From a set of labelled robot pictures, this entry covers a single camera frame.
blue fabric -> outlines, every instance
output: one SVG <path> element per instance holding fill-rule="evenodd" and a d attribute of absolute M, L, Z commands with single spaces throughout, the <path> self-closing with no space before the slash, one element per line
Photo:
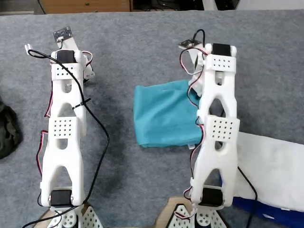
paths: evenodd
<path fill-rule="evenodd" d="M 194 124 L 197 108 L 189 102 L 187 89 L 187 80 L 135 88 L 133 117 L 139 145 L 181 146 L 200 141 L 201 131 Z M 190 92 L 190 98 L 199 103 L 195 92 Z"/>
<path fill-rule="evenodd" d="M 255 201 L 250 199 L 244 199 L 241 197 L 233 198 L 233 205 L 240 207 L 248 212 L 251 212 Z M 303 228 L 304 227 L 304 213 L 294 210 L 282 210 L 280 208 L 271 207 L 261 202 L 256 203 L 256 216 L 265 218 L 263 214 L 274 217 L 269 219 L 270 221 L 283 224 L 291 228 Z"/>

cable tie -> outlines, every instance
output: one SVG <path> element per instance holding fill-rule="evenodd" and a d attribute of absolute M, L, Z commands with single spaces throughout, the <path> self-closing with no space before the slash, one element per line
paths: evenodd
<path fill-rule="evenodd" d="M 78 104 L 78 105 L 72 107 L 72 109 L 74 110 L 75 108 L 78 108 L 78 107 L 80 107 L 80 106 L 83 106 L 85 103 L 89 102 L 90 100 L 91 100 L 91 99 L 88 98 L 88 99 L 86 99 L 84 102 L 80 102 L 80 104 Z"/>

white plastic frame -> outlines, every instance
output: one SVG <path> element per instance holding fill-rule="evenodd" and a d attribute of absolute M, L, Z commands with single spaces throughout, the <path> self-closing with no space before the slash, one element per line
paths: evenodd
<path fill-rule="evenodd" d="M 61 47 L 61 42 L 57 43 L 57 46 L 60 48 Z M 63 41 L 63 45 L 62 45 L 62 49 L 69 49 L 69 50 L 79 50 L 79 48 L 77 47 L 77 44 L 74 40 L 73 37 L 66 39 Z M 87 63 L 89 60 L 88 58 L 85 56 L 85 63 Z M 84 79 L 89 79 L 91 77 L 94 77 L 95 73 L 92 69 L 91 64 L 89 64 L 84 71 Z"/>
<path fill-rule="evenodd" d="M 239 119 L 237 119 L 237 101 L 234 96 L 236 53 L 237 49 L 230 46 L 231 56 L 219 56 L 211 54 L 212 45 L 207 44 L 205 51 L 208 53 L 205 59 L 198 61 L 197 68 L 204 70 L 201 78 L 194 84 L 193 89 L 201 99 L 197 116 L 199 122 L 204 124 L 205 137 L 194 167 L 194 177 L 191 178 L 191 202 L 198 208 L 198 213 L 206 208 L 216 210 L 230 206 L 233 200 L 236 171 L 238 167 L 237 136 Z M 202 56 L 198 50 L 189 50 L 192 62 Z M 189 85 L 197 79 L 196 74 L 189 81 Z M 225 110 L 226 117 L 209 115 L 209 108 L 214 99 L 219 99 Z M 223 142 L 220 150 L 216 150 L 216 141 Z M 219 169 L 223 184 L 223 205 L 210 208 L 198 206 L 202 200 L 203 188 L 207 177 L 214 169 Z"/>
<path fill-rule="evenodd" d="M 83 89 L 83 70 L 86 67 L 85 56 L 74 50 L 77 63 L 64 64 L 73 73 Z M 53 104 L 48 124 L 48 142 L 43 157 L 41 188 L 41 204 L 50 206 L 49 197 L 56 188 L 56 179 L 60 168 L 65 167 L 72 181 L 72 186 L 60 189 L 71 189 L 71 201 L 74 206 L 81 205 L 84 200 L 83 160 L 80 151 L 80 140 L 86 135 L 86 110 L 82 106 L 74 109 L 76 116 L 62 117 L 66 104 L 71 108 L 82 102 L 79 88 L 75 80 L 59 64 L 52 63 Z M 66 148 L 61 148 L 61 141 L 66 140 Z"/>

white cloth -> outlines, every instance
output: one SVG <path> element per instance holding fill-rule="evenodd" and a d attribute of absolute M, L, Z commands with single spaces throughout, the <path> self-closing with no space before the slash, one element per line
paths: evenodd
<path fill-rule="evenodd" d="M 269 206 L 304 211 L 304 145 L 247 133 L 237 139 L 238 165 Z M 235 196 L 255 195 L 237 172 Z"/>

perforated plate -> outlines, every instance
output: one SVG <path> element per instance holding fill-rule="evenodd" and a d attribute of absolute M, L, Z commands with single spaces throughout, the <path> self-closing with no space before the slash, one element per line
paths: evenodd
<path fill-rule="evenodd" d="M 227 71 L 235 73 L 237 69 L 237 59 L 230 56 L 210 54 L 206 56 L 205 68 L 206 70 Z"/>
<path fill-rule="evenodd" d="M 57 117 L 49 119 L 49 134 L 56 139 L 67 139 L 77 129 L 77 117 Z"/>
<path fill-rule="evenodd" d="M 176 208 L 176 212 L 179 212 L 184 216 L 189 216 L 189 212 L 187 211 L 184 205 L 178 205 Z M 167 226 L 167 228 L 190 228 L 190 221 L 188 219 L 182 220 L 176 217 L 174 214 L 168 224 L 169 225 Z"/>
<path fill-rule="evenodd" d="M 228 142 L 238 136 L 239 119 L 208 115 L 206 126 L 206 135 L 210 135 L 216 141 Z"/>
<path fill-rule="evenodd" d="M 77 79 L 83 76 L 83 69 L 79 63 L 63 64 Z M 71 75 L 58 64 L 52 64 L 52 80 L 72 79 Z"/>
<path fill-rule="evenodd" d="M 65 228 L 72 228 L 76 224 L 76 220 L 76 213 L 72 210 L 62 216 L 61 224 Z"/>
<path fill-rule="evenodd" d="M 75 219 L 75 213 L 73 211 L 68 212 L 62 217 L 60 224 L 57 224 L 60 221 L 60 217 L 53 218 L 47 228 L 53 226 L 55 226 L 54 228 L 71 228 L 75 225 Z M 87 208 L 82 220 L 82 228 L 104 228 L 92 207 Z"/>
<path fill-rule="evenodd" d="M 227 228 L 226 223 L 219 216 L 217 211 L 210 212 L 212 228 Z"/>
<path fill-rule="evenodd" d="M 59 223 L 60 221 L 60 217 L 57 217 L 57 218 L 53 218 L 51 220 L 51 222 L 49 223 L 49 225 L 47 226 L 47 228 L 50 228 L 50 227 L 54 227 L 54 228 L 61 228 L 61 222 Z"/>
<path fill-rule="evenodd" d="M 185 216 L 189 216 L 189 212 L 184 205 L 178 205 L 176 211 Z M 173 214 L 167 228 L 227 228 L 226 223 L 222 220 L 217 211 L 211 211 L 210 209 L 199 209 L 199 212 L 196 214 L 195 218 L 196 226 L 191 227 L 188 219 L 182 220 Z"/>
<path fill-rule="evenodd" d="M 198 224 L 202 227 L 206 227 L 211 223 L 211 211 L 207 211 L 205 213 L 197 213 L 196 220 Z"/>
<path fill-rule="evenodd" d="M 83 216 L 83 228 L 104 228 L 92 207 L 88 207 Z"/>

